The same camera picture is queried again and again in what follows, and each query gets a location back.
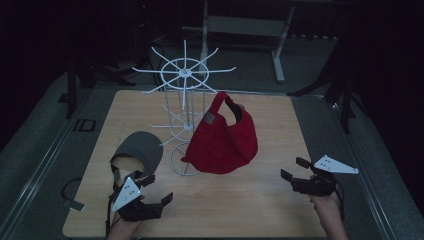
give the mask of gray cap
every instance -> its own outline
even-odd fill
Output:
[[[135,132],[129,135],[118,147],[111,162],[120,156],[134,157],[144,165],[141,177],[155,173],[163,156],[162,142],[149,132]]]

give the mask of wooden tabletop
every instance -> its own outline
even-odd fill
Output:
[[[182,94],[180,98],[178,95],[168,92],[170,110],[176,115],[182,99]],[[299,178],[309,178],[312,174],[295,163],[296,157],[309,160],[309,154],[291,100],[285,96],[229,95],[253,117],[259,143],[256,157],[229,174],[182,176],[169,163],[171,152],[182,142],[170,141],[164,146],[155,183],[141,190],[146,196],[145,203],[160,202],[170,192],[174,193],[174,199],[164,208],[162,218],[144,221],[137,236],[325,236],[308,196],[293,192],[291,185],[280,177],[281,168]],[[202,112],[202,96],[194,93],[195,112]],[[206,94],[206,107],[213,97],[214,94]],[[163,143],[172,139],[168,127],[153,127],[169,126],[165,105],[163,92],[117,92],[75,197],[85,209],[70,210],[64,235],[105,236],[108,196],[113,192],[110,159],[121,142],[136,131],[153,133]],[[233,124],[234,116],[228,107],[223,104],[221,109],[228,124]]]

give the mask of hand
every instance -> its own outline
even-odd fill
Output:
[[[336,192],[330,196],[318,197],[309,195],[310,201],[314,204],[314,209],[318,214],[321,226],[327,234],[329,240],[348,239],[343,225],[340,212],[340,201]]]
[[[139,222],[127,222],[121,218],[118,212],[115,212],[112,220],[112,227],[110,228],[109,235],[106,240],[130,240],[133,238],[135,232],[141,224]]]

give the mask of wire display stand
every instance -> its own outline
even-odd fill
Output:
[[[163,108],[168,112],[169,125],[152,125],[155,128],[169,128],[172,138],[164,142],[162,145],[166,145],[173,140],[181,141],[170,153],[169,163],[171,168],[180,175],[193,176],[199,173],[191,164],[181,161],[181,158],[185,156],[187,146],[193,136],[194,130],[196,129],[196,122],[200,121],[207,111],[205,106],[205,94],[206,91],[216,93],[217,91],[209,87],[206,82],[212,73],[224,73],[231,72],[236,68],[224,70],[209,70],[205,62],[218,52],[218,48],[207,56],[200,60],[187,57],[187,45],[184,40],[184,57],[177,58],[174,60],[168,60],[166,57],[161,55],[154,47],[153,52],[165,61],[165,64],[160,70],[144,70],[133,68],[137,72],[146,73],[158,73],[162,80],[162,84],[156,88],[143,92],[143,94],[150,94],[154,91],[163,89],[165,95],[165,105]],[[168,98],[168,89],[176,90],[178,92],[178,109],[173,112]],[[203,110],[201,112],[195,112],[195,101],[194,94],[201,90],[203,93]]]

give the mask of white triangular marker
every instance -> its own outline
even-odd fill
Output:
[[[122,187],[118,198],[116,198],[116,201],[112,206],[112,211],[118,211],[140,195],[140,189],[137,187],[137,185],[135,185],[134,181],[128,177],[127,180],[125,180],[124,186]]]
[[[322,157],[318,162],[316,162],[314,164],[314,167],[333,173],[359,173],[359,170],[357,168],[353,168],[339,161],[336,161],[328,157],[327,155],[324,155],[324,157]]]

